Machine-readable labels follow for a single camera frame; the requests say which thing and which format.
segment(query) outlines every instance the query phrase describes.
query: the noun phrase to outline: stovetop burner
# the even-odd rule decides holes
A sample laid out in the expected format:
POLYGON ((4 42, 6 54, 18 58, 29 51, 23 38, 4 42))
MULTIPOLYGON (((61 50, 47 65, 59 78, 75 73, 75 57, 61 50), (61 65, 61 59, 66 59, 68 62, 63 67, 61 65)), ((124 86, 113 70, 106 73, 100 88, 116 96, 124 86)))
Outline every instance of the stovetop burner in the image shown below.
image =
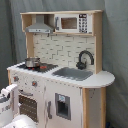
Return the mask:
POLYGON ((22 69, 25 69, 25 70, 32 70, 32 71, 35 71, 35 72, 47 72, 55 67, 58 67, 58 65, 53 65, 53 64, 47 64, 47 63, 41 63, 40 64, 40 67, 35 67, 35 68, 29 68, 29 67, 26 67, 25 64, 22 64, 20 66, 17 66, 18 68, 22 68, 22 69))

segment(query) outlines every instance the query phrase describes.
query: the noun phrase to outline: cabinet handle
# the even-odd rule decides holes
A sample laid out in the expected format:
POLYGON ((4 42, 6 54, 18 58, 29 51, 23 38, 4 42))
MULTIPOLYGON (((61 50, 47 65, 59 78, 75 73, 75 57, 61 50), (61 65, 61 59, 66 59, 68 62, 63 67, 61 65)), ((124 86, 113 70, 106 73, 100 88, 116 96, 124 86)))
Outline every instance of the cabinet handle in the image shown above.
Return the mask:
POLYGON ((25 96, 33 96, 33 94, 31 94, 31 93, 26 93, 26 92, 24 92, 23 90, 19 90, 19 92, 20 92, 22 95, 25 95, 25 96))
POLYGON ((48 118, 52 119, 52 115, 50 114, 50 108, 51 108, 51 101, 48 102, 47 112, 48 112, 48 118))
POLYGON ((56 27, 56 30, 59 30, 59 27, 57 27, 57 21, 59 20, 59 17, 55 17, 55 27, 56 27))

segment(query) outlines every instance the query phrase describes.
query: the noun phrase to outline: wooden shelf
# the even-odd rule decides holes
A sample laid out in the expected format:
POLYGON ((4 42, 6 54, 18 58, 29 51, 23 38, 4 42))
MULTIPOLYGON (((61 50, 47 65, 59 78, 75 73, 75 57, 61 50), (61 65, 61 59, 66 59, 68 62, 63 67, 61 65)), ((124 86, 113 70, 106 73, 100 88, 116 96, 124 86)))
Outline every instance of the wooden shelf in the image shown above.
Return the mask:
POLYGON ((26 12, 26 13, 20 13, 23 14, 85 14, 85 13, 98 13, 103 12, 102 10, 90 10, 90 11, 57 11, 57 12, 26 12))
POLYGON ((53 34, 93 36, 92 34, 88 34, 88 33, 64 33, 64 32, 53 32, 53 34))

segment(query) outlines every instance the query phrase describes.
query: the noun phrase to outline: cabinet door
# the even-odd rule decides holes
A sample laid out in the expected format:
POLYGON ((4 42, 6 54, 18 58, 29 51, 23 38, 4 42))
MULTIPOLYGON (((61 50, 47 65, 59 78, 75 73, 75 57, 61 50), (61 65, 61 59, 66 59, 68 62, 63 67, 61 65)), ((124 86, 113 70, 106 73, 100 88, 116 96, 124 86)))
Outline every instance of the cabinet door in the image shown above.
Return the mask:
POLYGON ((47 81, 46 102, 46 128, 82 128, 80 88, 47 81))

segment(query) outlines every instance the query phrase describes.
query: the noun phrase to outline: microwave window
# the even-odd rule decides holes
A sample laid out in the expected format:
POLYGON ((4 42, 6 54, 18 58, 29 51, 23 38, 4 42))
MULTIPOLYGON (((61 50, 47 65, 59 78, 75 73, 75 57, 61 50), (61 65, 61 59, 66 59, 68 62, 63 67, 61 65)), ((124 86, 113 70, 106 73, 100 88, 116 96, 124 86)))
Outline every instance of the microwave window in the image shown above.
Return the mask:
POLYGON ((61 18, 62 29, 77 29, 77 18, 61 18))

